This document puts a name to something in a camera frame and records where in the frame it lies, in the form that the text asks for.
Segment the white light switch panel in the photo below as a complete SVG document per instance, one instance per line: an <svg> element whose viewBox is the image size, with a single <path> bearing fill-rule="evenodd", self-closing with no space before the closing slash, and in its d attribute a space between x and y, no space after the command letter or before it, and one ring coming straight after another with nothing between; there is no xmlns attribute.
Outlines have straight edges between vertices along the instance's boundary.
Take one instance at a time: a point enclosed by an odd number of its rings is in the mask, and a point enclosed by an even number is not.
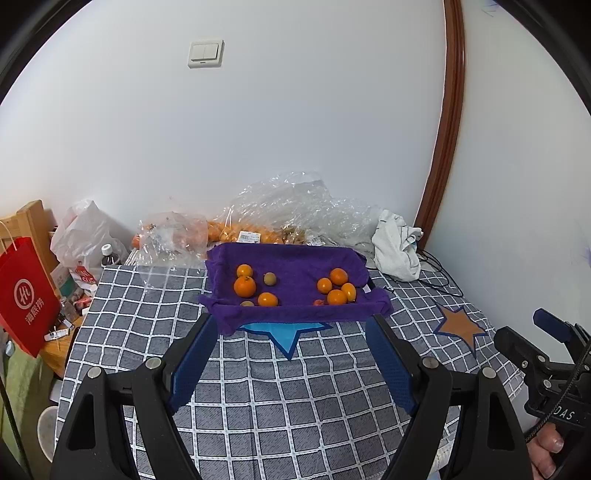
<svg viewBox="0 0 591 480"><path fill-rule="evenodd" d="M219 67L222 64L223 40L198 40L189 49L189 68Z"/></svg>

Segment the wooden table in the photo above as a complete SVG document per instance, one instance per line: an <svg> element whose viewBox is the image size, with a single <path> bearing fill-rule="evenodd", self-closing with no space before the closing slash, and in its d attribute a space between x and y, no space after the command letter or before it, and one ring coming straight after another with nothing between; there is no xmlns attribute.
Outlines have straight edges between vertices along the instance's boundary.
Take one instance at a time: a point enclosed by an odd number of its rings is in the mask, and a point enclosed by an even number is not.
<svg viewBox="0 0 591 480"><path fill-rule="evenodd" d="M58 377L64 378L66 372L66 362L70 353L74 337L78 333L78 328L82 325L83 318L80 316L74 322L74 329L68 336L62 337L58 340L52 340L45 342L39 355L43 358L43 361L50 367Z"/></svg>

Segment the finger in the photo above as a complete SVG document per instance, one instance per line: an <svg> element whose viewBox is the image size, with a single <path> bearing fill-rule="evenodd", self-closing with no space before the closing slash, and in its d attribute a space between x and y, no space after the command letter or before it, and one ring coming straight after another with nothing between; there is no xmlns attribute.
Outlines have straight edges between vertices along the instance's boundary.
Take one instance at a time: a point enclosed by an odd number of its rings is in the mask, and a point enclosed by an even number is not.
<svg viewBox="0 0 591 480"><path fill-rule="evenodd" d="M531 465L531 471L534 473L534 480L544 480L533 464Z"/></svg>
<svg viewBox="0 0 591 480"><path fill-rule="evenodd" d="M564 446L564 440L556 431L556 425L547 423L537 435L538 443L549 452L558 453Z"/></svg>
<svg viewBox="0 0 591 480"><path fill-rule="evenodd" d="M527 449L530 453L530 460L544 478L552 476L556 470L556 465L550 457L550 452L543 448L539 443L537 437L527 444Z"/></svg>

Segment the blue gripper pad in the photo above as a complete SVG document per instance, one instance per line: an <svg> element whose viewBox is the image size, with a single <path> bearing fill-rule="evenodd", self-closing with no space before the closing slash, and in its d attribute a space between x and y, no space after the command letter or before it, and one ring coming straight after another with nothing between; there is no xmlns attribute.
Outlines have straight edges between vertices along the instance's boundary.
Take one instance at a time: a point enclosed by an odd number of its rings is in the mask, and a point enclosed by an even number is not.
<svg viewBox="0 0 591 480"><path fill-rule="evenodd" d="M209 317L171 377L168 407L173 413L191 400L218 336L217 322Z"/></svg>
<svg viewBox="0 0 591 480"><path fill-rule="evenodd" d="M413 416L418 406L413 397L413 379L373 317L365 323L365 340L394 403Z"/></svg>
<svg viewBox="0 0 591 480"><path fill-rule="evenodd" d="M563 322L544 309L535 311L534 324L562 343L569 342L573 336L568 323Z"/></svg>

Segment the purple fabric-covered tray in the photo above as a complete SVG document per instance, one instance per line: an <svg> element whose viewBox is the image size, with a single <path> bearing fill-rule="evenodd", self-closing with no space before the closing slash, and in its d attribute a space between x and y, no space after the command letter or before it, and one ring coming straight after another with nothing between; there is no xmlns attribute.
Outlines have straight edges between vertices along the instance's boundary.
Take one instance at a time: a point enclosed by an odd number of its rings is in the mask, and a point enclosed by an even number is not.
<svg viewBox="0 0 591 480"><path fill-rule="evenodd" d="M227 243L212 248L208 257L212 295L201 295L199 301L215 317L222 335L231 335L247 323L350 322L363 321L376 313L392 313L386 291L362 290L369 273L365 259L350 248ZM236 295L233 285L236 268L241 264L249 264L254 270L255 304L256 297L268 291L279 299L278 307L240 306L245 299ZM357 287L357 299L346 305L312 305L314 300L326 298L316 289L316 283L337 267L349 274L349 282ZM267 272L277 276L276 285L268 287L263 283Z"/></svg>

